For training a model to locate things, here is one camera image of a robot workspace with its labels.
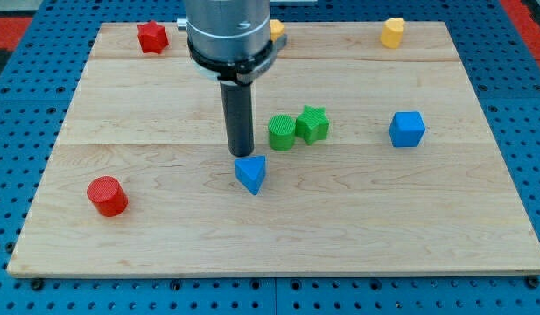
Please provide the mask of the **yellow block behind arm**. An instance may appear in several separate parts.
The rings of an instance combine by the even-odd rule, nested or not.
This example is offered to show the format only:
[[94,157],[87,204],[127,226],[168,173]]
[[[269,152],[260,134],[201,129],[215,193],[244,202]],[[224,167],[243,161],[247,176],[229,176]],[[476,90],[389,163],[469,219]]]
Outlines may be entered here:
[[270,20],[270,40],[276,42],[281,36],[285,35],[285,26],[278,19]]

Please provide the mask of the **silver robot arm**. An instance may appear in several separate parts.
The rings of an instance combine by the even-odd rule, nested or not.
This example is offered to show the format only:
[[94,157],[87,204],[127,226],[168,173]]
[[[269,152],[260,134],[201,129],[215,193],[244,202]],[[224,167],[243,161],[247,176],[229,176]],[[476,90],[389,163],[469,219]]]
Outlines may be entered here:
[[185,0],[184,7],[191,59],[220,84],[229,152],[248,156],[255,147],[251,85],[287,36],[271,35],[269,0]]

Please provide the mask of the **black clamp ring mount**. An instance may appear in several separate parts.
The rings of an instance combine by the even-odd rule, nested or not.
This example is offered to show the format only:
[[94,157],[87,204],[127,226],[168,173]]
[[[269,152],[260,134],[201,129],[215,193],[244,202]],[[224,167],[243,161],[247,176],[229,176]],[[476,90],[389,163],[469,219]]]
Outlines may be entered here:
[[187,45],[190,58],[201,75],[212,81],[248,85],[273,66],[279,52],[286,47],[287,41],[287,35],[281,35],[275,41],[270,40],[258,54],[239,61],[215,61],[201,55],[190,39],[187,40]]

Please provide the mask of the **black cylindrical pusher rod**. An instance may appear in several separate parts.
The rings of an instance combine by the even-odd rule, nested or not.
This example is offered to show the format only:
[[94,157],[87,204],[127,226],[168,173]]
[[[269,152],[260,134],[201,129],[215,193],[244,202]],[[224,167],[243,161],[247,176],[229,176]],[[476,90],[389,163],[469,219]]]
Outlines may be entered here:
[[236,157],[254,150],[251,86],[220,84],[228,149]]

